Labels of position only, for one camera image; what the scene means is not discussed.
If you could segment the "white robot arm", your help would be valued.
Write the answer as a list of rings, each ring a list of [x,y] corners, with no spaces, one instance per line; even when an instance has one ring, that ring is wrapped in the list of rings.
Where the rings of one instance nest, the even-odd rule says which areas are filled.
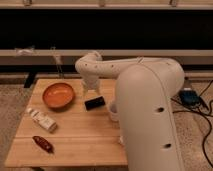
[[[185,171],[171,98],[184,83],[170,58],[104,61],[90,52],[75,63],[85,91],[98,91],[101,77],[114,78],[115,106],[129,171]]]

